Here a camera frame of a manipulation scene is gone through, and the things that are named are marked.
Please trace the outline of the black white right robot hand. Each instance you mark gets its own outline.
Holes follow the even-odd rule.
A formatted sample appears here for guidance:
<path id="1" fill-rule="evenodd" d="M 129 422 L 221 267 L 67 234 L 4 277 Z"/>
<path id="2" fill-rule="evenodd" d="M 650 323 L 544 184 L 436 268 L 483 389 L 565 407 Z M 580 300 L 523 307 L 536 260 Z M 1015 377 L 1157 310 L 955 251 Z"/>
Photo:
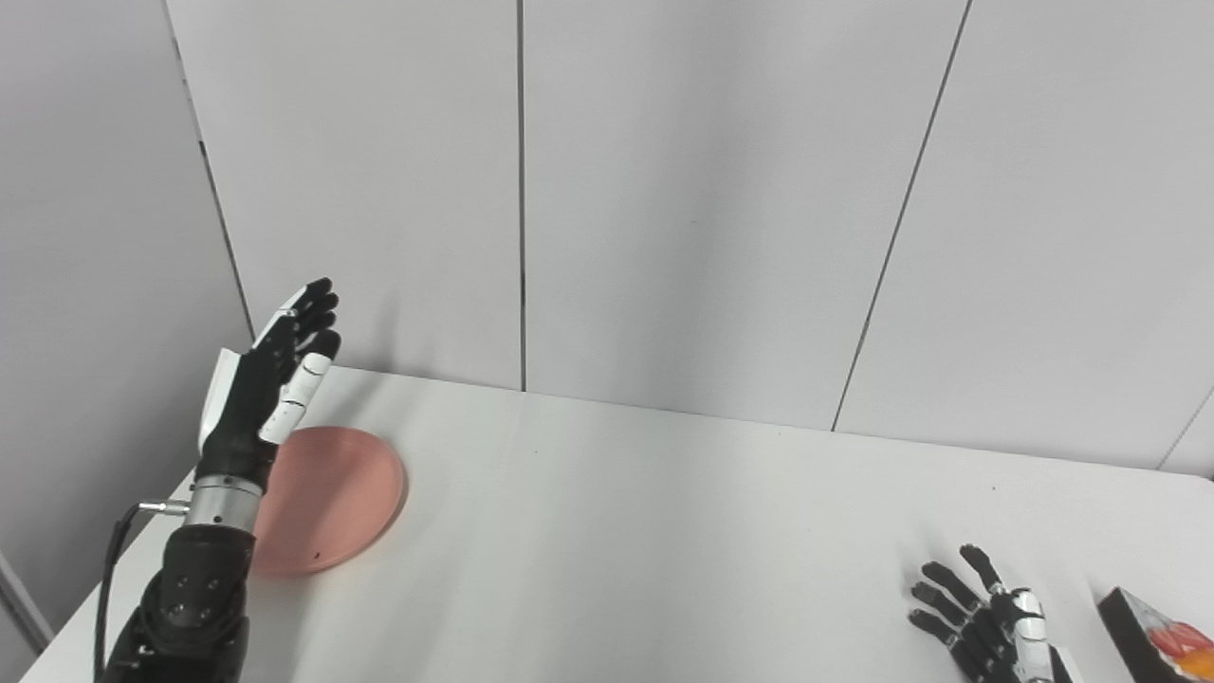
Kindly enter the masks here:
<path id="1" fill-rule="evenodd" d="M 921 579 L 910 587 L 917 601 L 910 625 L 940 641 L 968 682 L 1079 682 L 1074 665 L 1049 638 L 1036 592 L 1009 586 L 976 545 L 961 545 L 959 554 L 985 593 L 944 563 L 923 563 Z"/>

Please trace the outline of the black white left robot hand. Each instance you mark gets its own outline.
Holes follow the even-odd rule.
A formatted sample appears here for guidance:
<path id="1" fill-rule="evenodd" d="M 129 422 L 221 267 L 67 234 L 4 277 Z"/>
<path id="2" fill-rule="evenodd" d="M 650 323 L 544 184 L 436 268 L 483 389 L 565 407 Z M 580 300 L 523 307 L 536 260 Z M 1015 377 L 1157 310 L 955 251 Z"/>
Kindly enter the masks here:
<path id="1" fill-rule="evenodd" d="M 267 489 L 279 446 L 340 351 L 337 304 L 330 278 L 318 278 L 270 315 L 246 353 L 220 355 L 204 403 L 195 477 L 234 477 Z"/>

